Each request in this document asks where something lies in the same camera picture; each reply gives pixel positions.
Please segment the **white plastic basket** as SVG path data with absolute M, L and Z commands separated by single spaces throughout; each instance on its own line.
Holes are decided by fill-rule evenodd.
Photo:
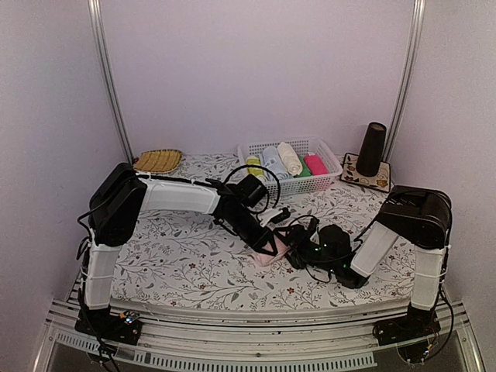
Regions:
M 288 162 L 280 158 L 284 154 L 285 145 L 292 148 L 298 157 L 302 166 L 300 174 L 291 173 L 287 169 L 293 161 Z M 274 178 L 266 170 L 249 169 L 243 172 L 253 172 L 258 176 L 272 196 L 278 191 L 282 196 L 324 191 L 343 172 L 336 155 L 328 145 L 314 136 L 240 144 L 237 154 L 242 165 L 254 162 L 256 165 L 269 167 L 277 175 L 277 178 Z

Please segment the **cream white towel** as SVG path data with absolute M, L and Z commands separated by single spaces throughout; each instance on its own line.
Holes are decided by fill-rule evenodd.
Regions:
M 301 161 L 293 147 L 286 142 L 281 142 L 277 146 L 279 157 L 291 176 L 298 176 L 303 171 Z

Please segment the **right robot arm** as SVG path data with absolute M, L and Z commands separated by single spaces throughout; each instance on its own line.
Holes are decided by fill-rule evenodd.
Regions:
M 402 332 L 416 338 L 440 329 L 435 307 L 446 276 L 453 227 L 452 202 L 443 191 L 395 186 L 369 224 L 352 238 L 336 225 L 308 226 L 295 222 L 276 228 L 275 236 L 288 247 L 288 260 L 297 269 L 316 267 L 345 288 L 363 287 L 398 240 L 415 253 L 413 289 L 406 315 L 379 322 L 382 335 Z

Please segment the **green rolled towel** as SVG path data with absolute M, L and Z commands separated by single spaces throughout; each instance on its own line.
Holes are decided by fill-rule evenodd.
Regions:
M 310 171 L 307 164 L 305 163 L 304 157 L 302 157 L 301 155 L 298 155 L 298 159 L 299 159 L 300 164 L 301 164 L 301 173 L 295 175 L 295 177 L 311 177 L 312 172 Z

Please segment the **light blue rolled towel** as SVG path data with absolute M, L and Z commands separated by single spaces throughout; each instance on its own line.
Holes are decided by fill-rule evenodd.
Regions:
M 287 180 L 290 178 L 286 167 L 284 166 L 277 148 L 275 146 L 268 146 L 262 152 L 263 166 L 270 170 L 279 181 Z

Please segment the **yellow dotted rolled towel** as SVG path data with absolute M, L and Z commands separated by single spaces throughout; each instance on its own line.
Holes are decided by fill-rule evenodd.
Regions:
M 262 183 L 267 181 L 266 171 L 262 168 L 262 164 L 258 156 L 248 156 L 245 159 L 245 164 L 248 166 L 246 170 L 249 174 L 252 174 Z

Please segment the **floral tablecloth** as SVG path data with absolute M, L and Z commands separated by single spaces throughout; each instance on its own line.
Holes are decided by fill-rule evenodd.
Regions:
M 216 170 L 211 157 L 196 157 L 180 178 L 240 182 L 238 164 Z M 269 192 L 254 211 L 287 207 L 291 216 L 269 227 L 295 222 L 336 225 L 355 238 L 378 213 L 389 194 L 334 181 L 324 191 L 275 196 Z M 288 247 L 278 257 L 254 252 L 240 238 L 197 212 L 146 211 L 117 258 L 110 291 L 115 300 L 209 310 L 305 310 L 342 308 L 403 300 L 408 305 L 415 273 L 412 246 L 398 240 L 359 289 L 349 289 L 316 267 L 303 270 L 288 262 Z

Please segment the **floral coaster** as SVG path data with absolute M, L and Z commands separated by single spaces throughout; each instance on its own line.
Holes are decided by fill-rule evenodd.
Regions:
M 340 180 L 348 184 L 389 193 L 391 190 L 390 164 L 381 162 L 376 175 L 364 176 L 357 171 L 357 159 L 358 156 L 354 153 L 346 153 L 343 156 L 343 172 L 340 175 Z

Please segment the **dark brown tall cup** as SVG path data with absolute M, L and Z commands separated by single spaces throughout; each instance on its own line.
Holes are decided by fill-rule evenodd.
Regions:
M 387 128 L 379 122 L 371 122 L 363 138 L 360 153 L 356 162 L 356 170 L 366 177 L 378 173 L 386 140 Z

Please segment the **yellow woven mat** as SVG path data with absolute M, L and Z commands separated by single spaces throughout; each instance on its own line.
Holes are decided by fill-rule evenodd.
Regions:
M 182 156 L 180 150 L 174 149 L 146 151 L 141 154 L 133 167 L 141 172 L 168 174 L 179 167 Z

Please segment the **aluminium front rail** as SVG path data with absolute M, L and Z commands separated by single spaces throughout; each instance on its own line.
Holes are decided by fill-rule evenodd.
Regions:
M 482 371 L 463 304 L 439 305 L 441 330 L 433 359 L 401 358 L 422 340 L 381 345 L 375 322 L 405 314 L 403 300 L 342 308 L 245 312 L 112 302 L 135 310 L 142 332 L 135 346 L 113 343 L 107 368 L 122 371 Z

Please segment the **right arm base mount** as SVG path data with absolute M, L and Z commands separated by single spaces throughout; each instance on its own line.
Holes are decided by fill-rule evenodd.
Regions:
M 372 335 L 380 346 L 431 336 L 441 330 L 435 312 L 409 312 L 374 324 Z

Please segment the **right aluminium frame post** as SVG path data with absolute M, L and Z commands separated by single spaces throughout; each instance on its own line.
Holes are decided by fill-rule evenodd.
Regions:
M 413 12 L 412 12 L 410 33 L 408 37 L 408 46 L 405 56 L 405 63 L 401 76 L 401 83 L 398 91 L 398 97 L 394 107 L 394 113 L 391 122 L 391 139 L 397 136 L 401 125 L 401 117 L 405 109 L 405 105 L 408 97 L 408 89 L 410 88 L 410 84 L 412 81 L 415 61 L 418 54 L 420 40 L 422 37 L 422 24 L 423 24 L 424 14 L 425 14 L 425 0 L 415 0 Z

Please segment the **aluminium frame post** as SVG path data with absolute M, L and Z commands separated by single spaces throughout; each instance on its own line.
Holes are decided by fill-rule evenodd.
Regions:
M 90 23 L 95 40 L 95 47 L 102 70 L 102 77 L 105 85 L 108 102 L 115 123 L 115 130 L 119 138 L 122 151 L 128 163 L 133 164 L 134 154 L 124 123 L 121 106 L 112 73 L 112 65 L 109 58 L 108 46 L 105 39 L 105 28 L 102 18 L 102 2 L 99 0 L 89 0 L 88 10 Z
M 408 37 L 408 46 L 405 56 L 405 63 L 401 76 L 401 83 L 398 91 L 398 97 L 394 107 L 394 113 L 391 122 L 391 139 L 397 136 L 401 125 L 401 117 L 405 109 L 405 105 L 408 97 L 408 89 L 410 88 L 410 84 L 412 81 L 415 61 L 418 54 L 420 40 L 422 37 L 422 24 L 423 24 L 424 14 L 425 14 L 425 0 L 415 0 L 413 12 L 412 12 L 410 33 Z

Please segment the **left aluminium frame post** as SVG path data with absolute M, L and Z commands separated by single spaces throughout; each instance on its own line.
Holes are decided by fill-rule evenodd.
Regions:
M 112 73 L 112 65 L 109 58 L 108 46 L 105 39 L 105 28 L 102 18 L 102 2 L 99 0 L 89 0 L 88 10 L 90 23 L 95 40 L 95 47 L 102 70 L 102 77 L 105 85 L 108 102 L 115 123 L 115 130 L 119 138 L 122 151 L 128 163 L 133 164 L 134 154 L 124 123 L 121 106 Z

